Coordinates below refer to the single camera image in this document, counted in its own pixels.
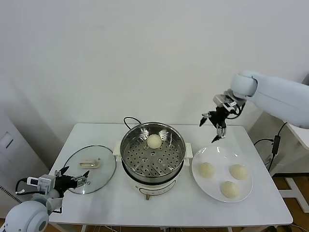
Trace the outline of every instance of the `white table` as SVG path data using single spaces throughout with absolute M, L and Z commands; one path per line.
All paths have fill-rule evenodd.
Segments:
M 87 195 L 67 191 L 62 214 L 52 213 L 50 222 L 85 225 L 152 227 L 257 227 L 283 225 L 293 218 L 273 180 L 241 126 L 229 126 L 227 136 L 214 144 L 213 126 L 172 125 L 192 144 L 193 153 L 217 145 L 230 148 L 250 165 L 253 190 L 239 203 L 223 203 L 204 193 L 194 181 L 190 167 L 181 170 L 176 186 L 149 201 L 131 189 L 120 163 L 109 183 Z M 111 150 L 127 128 L 122 124 L 76 124 L 63 146 L 50 174 L 63 167 L 77 150 L 88 145 L 104 145 Z

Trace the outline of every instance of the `white cabinet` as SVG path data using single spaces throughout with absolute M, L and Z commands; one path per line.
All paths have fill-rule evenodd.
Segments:
M 48 173 L 49 170 L 7 115 L 0 111 L 0 218 L 5 218 L 18 202 L 31 198 L 31 195 L 15 195 L 15 185 L 19 179 Z M 21 183 L 21 187 L 35 190 L 24 183 Z

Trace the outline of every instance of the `white robotic arm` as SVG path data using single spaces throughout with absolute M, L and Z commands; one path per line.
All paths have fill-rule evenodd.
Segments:
M 242 71 L 233 77 L 231 89 L 216 95 L 213 100 L 216 111 L 203 114 L 200 122 L 201 126 L 209 118 L 217 128 L 213 142 L 225 137 L 225 119 L 233 119 L 230 114 L 238 117 L 246 100 L 288 123 L 309 129 L 309 86 L 301 83 Z
M 38 191 L 33 194 L 31 201 L 22 202 L 10 210 L 0 232 L 44 231 L 49 222 L 49 215 L 52 212 L 61 213 L 64 192 L 87 182 L 89 171 L 78 177 L 64 175 L 68 168 L 64 167 L 59 172 L 56 171 L 55 176 L 43 175 L 40 178 L 28 177 L 20 180 L 36 186 Z M 17 190 L 19 182 L 16 185 L 16 194 L 28 194 L 24 190 Z

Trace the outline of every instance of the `steamed bun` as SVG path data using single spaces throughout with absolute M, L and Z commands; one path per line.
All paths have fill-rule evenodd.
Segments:
M 227 198 L 236 198 L 239 196 L 239 189 L 234 182 L 225 181 L 220 186 L 221 193 Z
M 147 145 L 152 149 L 157 149 L 161 146 L 162 140 L 161 137 L 157 134 L 149 135 L 147 139 Z
M 234 164 L 229 168 L 231 175 L 237 180 L 248 178 L 248 170 L 244 165 Z
M 210 178 L 215 173 L 215 168 L 211 163 L 202 163 L 198 167 L 199 174 L 204 178 Z

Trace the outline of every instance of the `cooker handle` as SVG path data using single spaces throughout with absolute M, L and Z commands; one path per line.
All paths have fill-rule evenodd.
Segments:
M 184 166 L 190 166 L 189 159 L 193 158 L 191 143 L 185 143 L 185 156 L 183 160 Z
M 117 142 L 114 147 L 114 151 L 112 152 L 112 154 L 116 156 L 116 162 L 121 162 L 120 144 L 121 142 Z

